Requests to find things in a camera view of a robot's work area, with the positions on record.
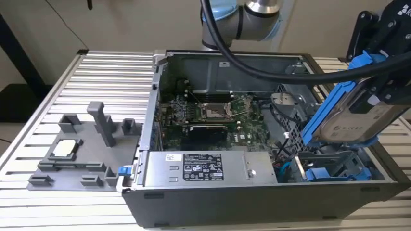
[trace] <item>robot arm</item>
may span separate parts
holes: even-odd
[[[272,39],[281,21],[276,0],[248,0],[241,6],[237,6],[236,0],[211,0],[209,3],[217,28],[228,47],[232,40]],[[201,43],[208,49],[217,50],[204,21],[201,15]]]

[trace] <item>white component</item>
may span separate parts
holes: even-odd
[[[285,139],[289,138],[289,132],[284,132],[284,138],[285,138]]]
[[[165,154],[165,161],[181,161],[183,159],[183,154]]]
[[[61,140],[59,141],[56,148],[53,149],[53,155],[60,157],[67,157],[72,149],[75,148],[76,141],[75,140]]]
[[[380,102],[380,100],[379,100],[379,98],[377,98],[376,95],[372,95],[372,96],[368,98],[368,100],[367,100],[367,103],[369,103],[369,105],[372,105],[372,106],[377,105],[379,102]]]

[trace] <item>blue clip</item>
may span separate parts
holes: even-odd
[[[132,167],[119,167],[119,176],[129,177],[132,172]]]

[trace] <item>warning label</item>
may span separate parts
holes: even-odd
[[[184,180],[224,180],[221,154],[184,154]]]

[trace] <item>black cable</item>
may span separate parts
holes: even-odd
[[[283,149],[284,149],[284,147],[285,147],[285,145],[287,145],[287,143],[288,143],[288,140],[289,140],[289,138],[285,139],[285,141],[284,141],[284,143],[283,143],[280,149],[277,150],[277,153],[279,153],[279,154],[281,153],[281,151],[283,151]]]
[[[273,107],[272,107],[272,104],[269,105],[269,112],[271,112],[271,115],[273,117],[273,120],[276,121],[276,123],[279,124],[279,126],[287,131],[287,126],[283,124],[283,122],[279,120],[279,118],[276,117],[276,114],[273,112]]]
[[[0,138],[0,141],[7,142],[7,143],[12,143],[11,141],[1,139],[1,138]]]
[[[275,109],[276,113],[284,117],[287,120],[292,121],[293,123],[296,123],[297,125],[303,123],[303,121],[299,121],[297,119],[292,118],[291,116],[288,116],[284,112],[281,112],[281,110],[277,108],[277,106],[275,105],[275,103],[271,104],[272,108]]]
[[[392,72],[398,69],[403,69],[411,65],[411,52],[398,55],[387,59],[385,61],[371,64],[360,68],[349,69],[340,72],[327,73],[327,74],[313,74],[313,75],[280,75],[269,73],[255,69],[253,67],[244,64],[232,54],[229,48],[227,47],[224,40],[221,38],[216,21],[212,15],[212,9],[209,5],[209,0],[201,0],[203,14],[205,18],[205,23],[208,25],[208,30],[213,39],[213,42],[229,63],[244,73],[252,77],[263,80],[268,80],[277,83],[285,84],[325,84],[325,83],[339,83],[351,81],[359,78],[372,77],[375,75],[381,75]]]
[[[61,19],[61,22],[64,23],[65,27],[68,28],[68,30],[72,32],[72,34],[77,37],[79,41],[83,43],[83,45],[85,46],[85,48],[88,49],[88,46],[85,45],[85,43],[83,42],[83,40],[80,39],[80,37],[77,36],[77,34],[73,32],[73,30],[69,28],[69,26],[67,25],[61,15],[59,14],[57,10],[53,8],[52,4],[49,3],[48,0],[44,0],[47,2],[47,4],[51,6],[52,10],[56,12],[59,18]]]

